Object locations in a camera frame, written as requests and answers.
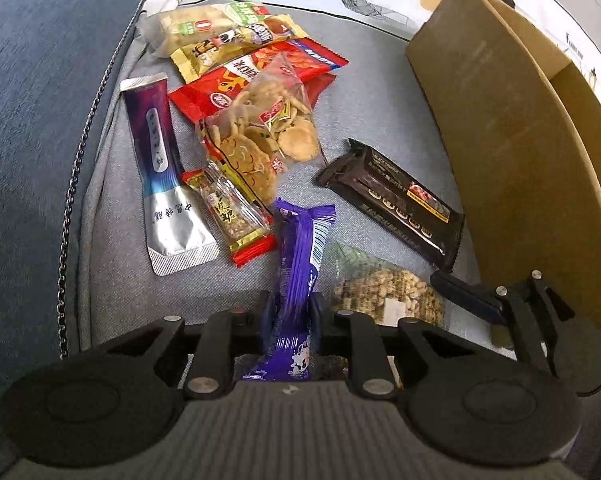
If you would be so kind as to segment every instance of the silver foil pouch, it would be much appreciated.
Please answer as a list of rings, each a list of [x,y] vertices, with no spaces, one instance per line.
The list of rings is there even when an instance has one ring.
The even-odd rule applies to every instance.
[[[120,83],[143,185],[145,229],[154,272],[165,276],[218,257],[218,244],[181,182],[183,168],[167,100],[167,75]]]

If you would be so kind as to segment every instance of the purple tube package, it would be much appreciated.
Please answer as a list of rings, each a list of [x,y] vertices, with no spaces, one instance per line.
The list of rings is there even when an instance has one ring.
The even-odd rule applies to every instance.
[[[194,191],[180,176],[167,99],[167,75],[120,82],[142,180],[145,230],[154,272],[165,276],[213,260],[218,244],[200,217]]]
[[[273,351],[244,379],[304,381],[309,379],[308,299],[321,269],[327,233],[336,221],[336,207],[306,209],[278,199],[274,205],[285,220],[280,248],[280,311]]]

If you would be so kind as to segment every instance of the dark chocolate bar package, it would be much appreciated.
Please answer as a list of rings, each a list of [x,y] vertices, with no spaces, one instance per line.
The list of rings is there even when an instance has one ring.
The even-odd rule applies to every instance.
[[[389,158],[358,140],[319,174],[338,193],[430,263],[452,270],[465,216],[457,213]]]

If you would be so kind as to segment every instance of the metal chain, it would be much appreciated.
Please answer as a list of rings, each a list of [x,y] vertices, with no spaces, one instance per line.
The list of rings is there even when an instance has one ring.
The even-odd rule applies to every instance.
[[[87,121],[85,121],[83,134],[80,136],[80,142],[78,144],[78,149],[76,150],[76,157],[74,158],[74,165],[71,168],[71,178],[69,179],[69,187],[67,192],[65,193],[65,212],[63,214],[62,220],[62,235],[60,237],[60,256],[58,258],[58,292],[56,294],[58,348],[60,350],[61,359],[64,359],[68,356],[67,319],[65,316],[65,284],[67,282],[67,250],[69,247],[69,224],[71,223],[71,207],[74,204],[74,197],[76,195],[78,175],[80,174],[80,168],[83,165],[83,156],[85,155],[85,146],[87,146],[87,137],[92,127],[94,116],[96,115],[96,109],[98,108],[98,104],[100,103],[101,97],[103,96],[104,88],[107,85],[109,76],[111,75],[112,69],[114,68],[116,58],[120,50],[122,49],[127,35],[130,33],[130,30],[132,30],[132,27],[136,22],[136,18],[140,13],[140,9],[144,1],[145,0],[140,0],[138,6],[136,6],[136,11],[132,16],[130,23],[128,23],[125,32],[122,34],[122,38],[120,38],[120,41],[118,42],[118,45],[116,46],[116,49],[112,54],[112,59],[110,59],[109,63],[107,64],[107,69],[104,71],[103,78],[101,79],[100,85],[98,86],[98,91],[96,92],[96,97],[94,97],[92,107],[90,108],[89,114],[87,115]]]

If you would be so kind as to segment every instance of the purple chocolate bar wrapper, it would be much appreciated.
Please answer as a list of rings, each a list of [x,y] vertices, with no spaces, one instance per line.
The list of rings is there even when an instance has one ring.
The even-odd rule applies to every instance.
[[[264,360],[244,379],[303,381],[309,379],[309,316],[307,301],[321,270],[327,233],[336,221],[336,207],[306,209],[281,199],[274,205],[283,216],[280,258],[280,311]]]

